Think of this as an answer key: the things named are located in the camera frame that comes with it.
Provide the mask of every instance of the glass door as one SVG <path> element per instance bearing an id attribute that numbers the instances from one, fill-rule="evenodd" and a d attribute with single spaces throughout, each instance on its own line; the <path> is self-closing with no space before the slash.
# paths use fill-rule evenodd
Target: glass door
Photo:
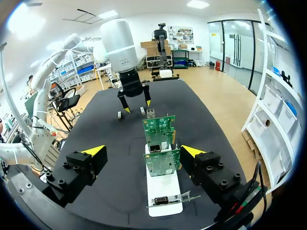
<path id="1" fill-rule="evenodd" d="M 208 23 L 210 41 L 210 61 L 215 64 L 223 62 L 223 30 L 222 22 Z"/>
<path id="2" fill-rule="evenodd" d="M 249 21 L 223 21 L 223 26 L 224 72 L 248 88 L 254 58 L 252 24 Z"/>

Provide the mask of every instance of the bulletin board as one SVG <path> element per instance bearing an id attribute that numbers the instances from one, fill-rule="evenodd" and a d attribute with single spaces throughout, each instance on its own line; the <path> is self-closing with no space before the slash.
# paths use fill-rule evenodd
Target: bulletin board
<path id="1" fill-rule="evenodd" d="M 194 34 L 192 27 L 168 26 L 168 40 L 170 43 L 177 44 L 194 44 Z"/>

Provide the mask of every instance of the wooden floor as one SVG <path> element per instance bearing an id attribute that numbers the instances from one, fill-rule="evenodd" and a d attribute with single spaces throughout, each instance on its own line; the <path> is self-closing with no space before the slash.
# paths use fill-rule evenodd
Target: wooden floor
<path id="1" fill-rule="evenodd" d="M 175 69 L 175 74 L 180 74 L 180 78 L 189 85 L 209 109 L 235 151 L 246 180 L 250 180 L 253 176 L 257 160 L 243 139 L 241 128 L 251 111 L 256 96 L 236 80 L 208 67 Z M 148 69 L 139 71 L 139 76 L 141 81 L 152 80 L 151 72 Z M 107 89 L 110 83 L 106 82 L 106 77 L 103 77 L 102 80 L 104 88 Z M 80 98 L 75 108 L 85 108 L 92 97 L 102 90 L 100 82 L 96 80 L 86 82 L 84 85 L 86 93 Z M 264 183 L 269 187 L 267 171 L 265 168 L 263 171 Z M 267 195 L 267 200 L 269 206 L 272 200 L 271 195 Z M 253 210 L 255 215 L 253 222 L 261 216 L 262 211 L 263 201 Z"/>

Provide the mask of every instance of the green circuit board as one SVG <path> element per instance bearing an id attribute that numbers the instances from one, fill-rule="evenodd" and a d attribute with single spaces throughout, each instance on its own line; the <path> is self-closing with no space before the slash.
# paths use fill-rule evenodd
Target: green circuit board
<path id="1" fill-rule="evenodd" d="M 173 174 L 181 168 L 180 149 L 144 154 L 150 176 Z"/>
<path id="2" fill-rule="evenodd" d="M 176 131 L 171 127 L 175 116 L 165 116 L 143 120 L 143 127 L 149 152 L 160 152 L 175 143 Z"/>

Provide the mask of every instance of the black table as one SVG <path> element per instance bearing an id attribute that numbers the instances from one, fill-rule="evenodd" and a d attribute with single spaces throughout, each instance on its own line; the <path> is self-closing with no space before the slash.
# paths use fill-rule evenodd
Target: black table
<path id="1" fill-rule="evenodd" d="M 144 95 L 127 98 L 131 114 L 126 113 L 117 98 L 117 89 L 98 92 L 90 101 L 69 134 L 56 164 L 62 167 L 65 156 L 73 150 L 106 145 L 108 162 L 93 186 L 85 187 L 66 209 L 100 223 L 127 228 L 200 229 L 213 223 L 220 207 L 214 204 L 200 186 L 195 187 L 184 169 L 178 179 L 182 193 L 200 198 L 183 203 L 180 214 L 152 218 L 146 208 L 147 183 L 143 159 L 146 139 L 140 107 Z M 244 175 L 226 136 L 213 116 L 190 87 L 181 80 L 150 83 L 151 104 L 156 117 L 175 115 L 176 140 L 200 150 L 212 150 L 233 172 Z M 118 121 L 118 111 L 124 119 Z"/>

